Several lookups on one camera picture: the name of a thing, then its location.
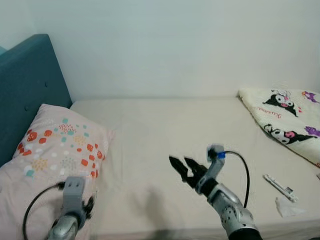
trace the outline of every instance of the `pillow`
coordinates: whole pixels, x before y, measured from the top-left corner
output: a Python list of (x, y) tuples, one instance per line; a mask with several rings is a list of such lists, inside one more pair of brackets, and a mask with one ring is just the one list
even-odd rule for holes
[(239, 95), (270, 137), (320, 168), (320, 93), (244, 88)]
[[(13, 159), (0, 168), (0, 233), (23, 239), (22, 223), (33, 198), (68, 176), (83, 176), (85, 203), (95, 196), (96, 179), (106, 158), (107, 130), (60, 106), (42, 104)], [(29, 239), (43, 240), (60, 216), (63, 191), (50, 190), (33, 205), (27, 219)], [(88, 239), (90, 221), (76, 239)]]

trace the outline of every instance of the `mattress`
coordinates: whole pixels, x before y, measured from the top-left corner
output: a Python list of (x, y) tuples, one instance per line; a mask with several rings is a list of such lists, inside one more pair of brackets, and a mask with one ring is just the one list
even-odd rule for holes
[[(245, 158), (247, 207), (263, 237), (320, 236), (320, 169), (266, 136), (238, 98), (84, 100), (71, 109), (114, 131), (93, 217), (98, 239), (225, 239), (218, 214), (182, 183), (168, 158), (209, 166), (212, 143)], [(275, 204), (281, 194), (263, 174), (293, 189), (306, 212), (282, 218)], [(217, 180), (244, 202), (246, 173), (236, 156), (227, 155)]]

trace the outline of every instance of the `kuromi print blanket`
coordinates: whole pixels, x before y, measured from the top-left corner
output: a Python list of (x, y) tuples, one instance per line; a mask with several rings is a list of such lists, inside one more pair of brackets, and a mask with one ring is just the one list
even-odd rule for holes
[(306, 90), (239, 90), (261, 128), (320, 168), (320, 93)]

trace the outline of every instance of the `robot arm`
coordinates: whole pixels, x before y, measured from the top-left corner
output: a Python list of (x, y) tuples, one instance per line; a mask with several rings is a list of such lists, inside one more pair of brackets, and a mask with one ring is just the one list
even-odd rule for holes
[(184, 159), (193, 176), (188, 177), (188, 169), (179, 159), (169, 157), (171, 165), (181, 175), (182, 181), (188, 183), (198, 194), (207, 197), (208, 203), (219, 214), (229, 240), (262, 240), (250, 211), (243, 207), (231, 190), (216, 181), (225, 163), (223, 147), (212, 145), (207, 149), (207, 159), (211, 162), (209, 169), (191, 158)]
[(48, 240), (74, 240), (77, 232), (91, 217), (94, 206), (93, 197), (84, 206), (82, 200), (85, 180), (82, 177), (70, 176), (66, 179), (63, 189), (63, 208), (58, 221), (49, 231)]

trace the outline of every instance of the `white tissue paper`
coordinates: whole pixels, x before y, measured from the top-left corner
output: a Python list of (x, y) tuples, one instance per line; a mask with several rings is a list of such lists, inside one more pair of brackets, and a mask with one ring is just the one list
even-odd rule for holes
[(295, 216), (306, 212), (306, 210), (299, 208), (297, 206), (297, 203), (291, 202), (285, 196), (276, 197), (275, 204), (276, 209), (283, 218)]

